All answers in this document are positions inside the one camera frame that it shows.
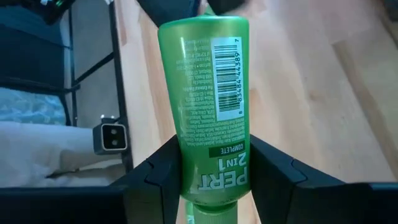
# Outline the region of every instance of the barcode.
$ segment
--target barcode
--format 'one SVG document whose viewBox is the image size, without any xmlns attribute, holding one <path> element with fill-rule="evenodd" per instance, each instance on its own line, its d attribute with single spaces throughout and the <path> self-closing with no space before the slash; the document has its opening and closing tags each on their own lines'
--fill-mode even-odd
<svg viewBox="0 0 398 224">
<path fill-rule="evenodd" d="M 211 40 L 217 121 L 244 116 L 242 39 Z"/>
</svg>

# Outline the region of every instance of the bottle cap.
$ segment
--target bottle cap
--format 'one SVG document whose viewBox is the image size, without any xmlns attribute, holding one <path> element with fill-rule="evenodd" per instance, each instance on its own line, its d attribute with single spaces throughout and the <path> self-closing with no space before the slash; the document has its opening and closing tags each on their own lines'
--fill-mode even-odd
<svg viewBox="0 0 398 224">
<path fill-rule="evenodd" d="M 236 202 L 221 207 L 193 205 L 195 224 L 238 224 Z"/>
</svg>

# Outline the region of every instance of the white fabric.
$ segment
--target white fabric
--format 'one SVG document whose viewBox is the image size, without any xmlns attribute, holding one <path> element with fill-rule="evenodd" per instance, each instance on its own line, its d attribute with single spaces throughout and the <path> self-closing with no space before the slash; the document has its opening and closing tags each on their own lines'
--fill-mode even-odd
<svg viewBox="0 0 398 224">
<path fill-rule="evenodd" d="M 91 129 L 0 122 L 0 187 L 108 185 L 124 175 L 122 164 L 48 176 L 119 158 L 95 155 Z"/>
</svg>

